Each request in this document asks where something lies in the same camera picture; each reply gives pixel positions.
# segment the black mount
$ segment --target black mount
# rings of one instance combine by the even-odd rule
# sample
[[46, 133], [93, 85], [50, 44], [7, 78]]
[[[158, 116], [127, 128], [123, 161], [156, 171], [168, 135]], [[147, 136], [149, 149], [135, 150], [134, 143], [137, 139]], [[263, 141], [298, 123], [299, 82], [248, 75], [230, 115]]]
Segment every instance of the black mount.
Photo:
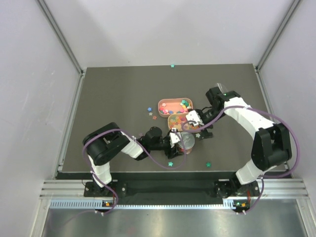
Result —
[[260, 128], [253, 140], [251, 158], [262, 171], [280, 165], [292, 157], [290, 134], [282, 124]]
[[[82, 143], [85, 145], [93, 137], [116, 128], [119, 128], [118, 125], [115, 122], [111, 122], [87, 135]], [[111, 132], [91, 143], [87, 147], [87, 153], [93, 159], [94, 165], [104, 165], [112, 160], [129, 142], [129, 139], [120, 131]]]
[[234, 174], [233, 177], [227, 181], [216, 181], [214, 182], [215, 185], [215, 192], [221, 198], [228, 198], [230, 196], [244, 196], [247, 191], [250, 191], [251, 196], [257, 196], [259, 193], [258, 190], [258, 183], [257, 181], [253, 181], [249, 184], [245, 185], [238, 185], [234, 182]]

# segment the orange tray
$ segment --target orange tray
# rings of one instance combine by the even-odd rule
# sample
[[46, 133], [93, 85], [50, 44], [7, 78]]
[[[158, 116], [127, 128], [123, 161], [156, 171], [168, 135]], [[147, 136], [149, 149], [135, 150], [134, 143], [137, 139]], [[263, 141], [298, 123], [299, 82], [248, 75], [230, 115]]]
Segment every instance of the orange tray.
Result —
[[[186, 100], [189, 102], [189, 104], [191, 105], [191, 109], [193, 109], [193, 103], [192, 100], [188, 99], [188, 98], [177, 98], [177, 99], [163, 99], [160, 100], [158, 103], [158, 113], [161, 117], [167, 118], [170, 115], [173, 114], [177, 114], [178, 111], [180, 111], [182, 109], [182, 106], [180, 105], [182, 100]], [[162, 107], [162, 104], [165, 103], [166, 106], [164, 107], [164, 109], [172, 111], [173, 114], [163, 114], [160, 112], [159, 108]], [[184, 113], [178, 113], [177, 115], [186, 115], [188, 112], [184, 112]]]
[[[178, 129], [178, 131], [182, 131], [182, 127], [181, 127], [181, 124], [183, 122], [186, 122], [188, 121], [187, 118], [186, 118], [186, 115], [184, 114], [173, 114], [173, 115], [170, 115], [169, 118], [168, 118], [168, 127], [169, 129], [175, 127]], [[187, 130], [190, 130], [190, 129], [198, 129], [199, 126], [196, 126], [194, 127], [193, 125], [191, 124], [186, 124], [184, 126], [185, 129]]]

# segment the dark table surface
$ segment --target dark table surface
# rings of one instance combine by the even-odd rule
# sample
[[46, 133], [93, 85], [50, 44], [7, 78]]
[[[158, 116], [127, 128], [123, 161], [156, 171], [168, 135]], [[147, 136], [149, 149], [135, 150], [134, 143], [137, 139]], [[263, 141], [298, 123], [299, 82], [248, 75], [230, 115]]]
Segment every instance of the dark table surface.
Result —
[[[158, 126], [163, 136], [168, 131], [167, 118], [158, 115], [158, 101], [187, 97], [194, 108], [209, 106], [207, 90], [220, 82], [235, 90], [246, 103], [266, 111], [265, 102], [253, 65], [187, 65], [88, 68], [63, 166], [64, 172], [86, 172], [81, 156], [82, 140], [89, 133], [110, 122], [139, 137], [150, 127]], [[154, 120], [148, 107], [153, 108]], [[214, 137], [196, 141], [185, 165], [178, 171], [238, 170], [250, 160], [252, 139], [232, 118], [223, 117], [214, 125]], [[154, 158], [168, 166], [163, 152], [152, 152]], [[172, 159], [179, 165], [183, 156]], [[146, 158], [135, 161], [119, 153], [111, 161], [111, 171], [166, 171]]]

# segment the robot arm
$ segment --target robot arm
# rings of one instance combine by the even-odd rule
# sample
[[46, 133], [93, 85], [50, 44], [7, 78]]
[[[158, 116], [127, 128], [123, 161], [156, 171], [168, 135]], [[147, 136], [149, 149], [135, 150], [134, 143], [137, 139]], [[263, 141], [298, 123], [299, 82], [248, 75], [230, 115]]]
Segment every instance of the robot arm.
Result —
[[[119, 127], [116, 123], [111, 122], [86, 136], [83, 140], [83, 144], [85, 145], [97, 135], [113, 129], [119, 129]], [[138, 141], [148, 153], [151, 151], [164, 151], [165, 155], [170, 159], [181, 155], [182, 153], [179, 151], [178, 147], [175, 146], [175, 144], [180, 141], [176, 133], [178, 136], [181, 136], [180, 133], [173, 128], [163, 138], [162, 130], [158, 127], [152, 127], [145, 136], [136, 139], [134, 136], [130, 138], [124, 132], [113, 131], [99, 137], [88, 145], [88, 158], [91, 162], [95, 175], [104, 184], [108, 184], [112, 181], [110, 160], [112, 160], [119, 152], [129, 155], [135, 160], [142, 160], [148, 156], [136, 141]], [[93, 181], [97, 187], [100, 187], [101, 189], [104, 187], [104, 185], [98, 180], [93, 179]]]
[[232, 193], [239, 192], [244, 185], [254, 182], [259, 176], [270, 169], [284, 163], [292, 157], [289, 131], [280, 123], [275, 124], [260, 114], [246, 109], [250, 107], [234, 91], [222, 93], [218, 87], [206, 93], [212, 108], [207, 112], [201, 110], [190, 111], [186, 117], [193, 125], [204, 125], [217, 117], [221, 110], [229, 106], [243, 106], [245, 108], [231, 108], [224, 111], [236, 120], [253, 139], [251, 160], [230, 178], [230, 184], [220, 186], [218, 194], [226, 198]]

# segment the silver floor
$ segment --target silver floor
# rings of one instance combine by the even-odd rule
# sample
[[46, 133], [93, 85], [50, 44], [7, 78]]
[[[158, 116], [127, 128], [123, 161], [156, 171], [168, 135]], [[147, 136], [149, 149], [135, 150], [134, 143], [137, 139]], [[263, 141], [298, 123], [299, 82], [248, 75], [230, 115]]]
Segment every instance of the silver floor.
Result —
[[85, 213], [63, 226], [81, 211], [49, 210], [42, 236], [307, 237], [295, 200], [262, 200], [246, 216], [231, 210], [115, 210], [104, 217]]

